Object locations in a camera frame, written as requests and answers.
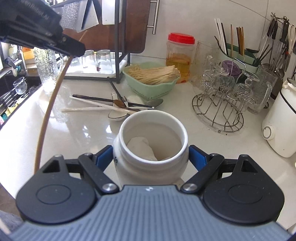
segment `brown cable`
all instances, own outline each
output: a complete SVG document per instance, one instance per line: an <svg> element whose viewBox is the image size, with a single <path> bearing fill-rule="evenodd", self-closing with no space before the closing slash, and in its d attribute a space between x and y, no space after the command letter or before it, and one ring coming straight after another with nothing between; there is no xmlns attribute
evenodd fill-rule
<svg viewBox="0 0 296 241"><path fill-rule="evenodd" d="M82 39L84 38L86 33L87 33L87 31L85 31L84 34L82 35L82 37L80 38L80 40L79 40L80 42L82 41ZM42 122L40 134L39 134L39 139L38 139L38 143L37 143L37 150L36 150L36 156L35 156L35 165L34 165L34 174L39 170L39 167L40 167L42 148L43 148L43 144L44 144L45 133L46 133L50 113L52 111L52 107L54 105L54 101L55 101L55 99L57 97L57 93L59 92L59 89L61 87L63 79L64 79L64 77L66 75L66 72L67 72L72 60L73 60L73 56L71 55L69 57L66 65L65 65L65 67L64 67L58 81L57 81L55 89L52 92L52 95L51 95L50 100L48 102L48 107L47 107L47 110L46 110L45 115L44 115L44 119L43 119L43 122Z"/></svg>

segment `plastic jar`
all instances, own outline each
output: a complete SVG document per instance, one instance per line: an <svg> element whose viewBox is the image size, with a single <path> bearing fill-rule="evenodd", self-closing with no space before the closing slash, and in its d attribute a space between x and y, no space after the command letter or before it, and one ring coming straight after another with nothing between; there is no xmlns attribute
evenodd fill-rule
<svg viewBox="0 0 296 241"><path fill-rule="evenodd" d="M174 65L180 71L177 83L185 83L189 78L194 44L195 38L191 35L170 33L168 36L166 66Z"/></svg>

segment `metal handle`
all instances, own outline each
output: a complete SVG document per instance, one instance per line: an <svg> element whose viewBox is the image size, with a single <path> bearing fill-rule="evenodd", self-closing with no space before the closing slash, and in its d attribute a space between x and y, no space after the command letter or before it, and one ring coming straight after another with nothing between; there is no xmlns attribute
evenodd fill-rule
<svg viewBox="0 0 296 241"><path fill-rule="evenodd" d="M155 15L153 25L147 25L148 28L152 28L152 34L156 34L157 20L158 20L158 12L159 12L159 2L160 0L150 0L150 3L156 3L155 7Z"/></svg>

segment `wooden cutting board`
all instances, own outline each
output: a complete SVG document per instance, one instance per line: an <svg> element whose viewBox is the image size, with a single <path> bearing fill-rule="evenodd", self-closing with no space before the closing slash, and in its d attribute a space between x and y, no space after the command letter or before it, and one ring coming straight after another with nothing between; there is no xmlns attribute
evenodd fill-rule
<svg viewBox="0 0 296 241"><path fill-rule="evenodd" d="M126 37L125 51L142 53L145 49L147 25L150 11L150 0L127 0L126 6ZM119 24L119 51L122 52L122 23ZM115 25L96 25L88 29L83 41L87 50L110 49L114 51ZM77 33L72 29L65 29L64 34L79 40L84 32Z"/></svg>

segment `countertop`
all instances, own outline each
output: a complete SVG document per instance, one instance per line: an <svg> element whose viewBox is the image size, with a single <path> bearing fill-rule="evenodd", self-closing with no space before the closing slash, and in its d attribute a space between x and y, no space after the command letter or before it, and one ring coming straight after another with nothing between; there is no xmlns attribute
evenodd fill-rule
<svg viewBox="0 0 296 241"><path fill-rule="evenodd" d="M125 81L116 85L122 95L134 95ZM53 155L62 154L65 158L96 153L106 145L112 145L119 131L120 122L110 122L109 111L88 111L61 113L64 107L88 107L87 103L69 98L72 94L82 94L111 98L109 83L97 81L64 80L51 113L47 128L41 164ZM278 223L289 228L296 223L296 155L283 158L276 154L262 138L261 123L268 110L253 115L244 112L244 127L235 133L218 133L206 126L194 113L191 101L195 93L190 83L178 84L163 96L164 103L158 107L174 115L185 126L189 144L194 144L207 153L219 153L225 158L238 158L249 154L279 185L285 195L285 204ZM0 131L1 160L0 183L16 197L18 190L33 175L37 140L47 108L49 97L43 89L38 89L10 118ZM187 181L196 173L189 163L184 175ZM114 164L105 173L119 183Z"/></svg>

